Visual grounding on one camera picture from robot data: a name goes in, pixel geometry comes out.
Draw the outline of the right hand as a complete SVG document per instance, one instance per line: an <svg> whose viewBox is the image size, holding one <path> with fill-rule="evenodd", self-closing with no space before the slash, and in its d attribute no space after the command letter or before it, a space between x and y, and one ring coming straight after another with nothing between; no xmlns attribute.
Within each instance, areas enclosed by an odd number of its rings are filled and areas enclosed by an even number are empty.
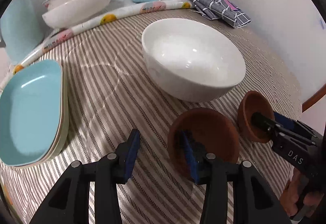
<svg viewBox="0 0 326 224"><path fill-rule="evenodd" d="M300 197L299 187L301 179L304 177L302 173L296 168L293 169L292 179L287 182L287 185L280 197L280 203L289 217L295 215L298 211L296 203ZM306 217L311 217L321 202L324 194L322 193L309 193L304 198L304 204L311 209L306 213Z"/></svg>

